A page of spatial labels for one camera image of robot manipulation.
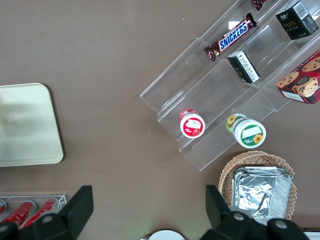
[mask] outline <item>small black package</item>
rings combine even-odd
[[[235,51],[228,55],[227,59],[243,82],[252,84],[260,78],[244,51]]]
[[[275,16],[292,40],[311,36],[319,28],[301,1],[283,8]]]

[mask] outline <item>dark red wrapper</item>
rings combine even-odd
[[[252,0],[255,9],[259,11],[262,8],[262,5],[268,0]]]
[[[224,50],[229,48],[237,40],[242,38],[251,28],[257,26],[251,12],[249,12],[243,21],[231,29],[226,35],[221,37],[218,41],[206,47],[204,50],[212,61],[215,61]]]

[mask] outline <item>acrylic shelf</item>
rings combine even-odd
[[[141,93],[158,122],[198,170],[236,143],[226,129],[229,115],[242,113],[261,122],[279,111],[290,100],[281,95],[276,83],[320,49],[320,30],[291,40],[276,18],[280,9],[293,2],[297,1],[268,0],[256,11],[251,1],[236,1]],[[320,26],[320,2],[301,2]],[[229,31],[230,22],[242,21],[249,12],[257,27],[211,61],[204,49]],[[229,54],[240,50],[260,74],[253,84],[243,83],[227,61]],[[205,121],[206,130],[199,138],[187,138],[180,130],[179,114],[188,108],[195,109]]]
[[[33,201],[39,210],[42,205],[51,198],[58,200],[56,211],[60,211],[66,204],[66,195],[30,195],[30,196],[0,196],[5,201],[6,210],[0,213],[0,222],[17,209],[24,201]]]

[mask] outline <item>screw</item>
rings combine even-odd
[[[288,228],[287,224],[281,220],[275,221],[274,224],[280,229],[287,229]]]
[[[236,212],[235,214],[233,214],[233,217],[238,221],[243,221],[245,219],[245,217],[240,212]]]
[[[44,224],[46,224],[46,223],[50,222],[52,219],[53,219],[52,216],[45,216],[45,217],[42,219],[42,222],[43,222]]]
[[[8,228],[9,228],[8,225],[4,225],[4,226],[0,227],[0,233],[5,232]]]

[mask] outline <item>wicker basket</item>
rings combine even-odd
[[[284,167],[292,176],[295,175],[293,169],[282,158],[267,154],[263,151],[248,151],[238,156],[235,156],[223,169],[219,180],[219,191],[223,196],[228,206],[231,205],[232,197],[232,177],[233,172],[238,167]],[[293,214],[297,199],[297,188],[294,184],[291,185],[291,190],[286,208],[285,219],[290,220]]]

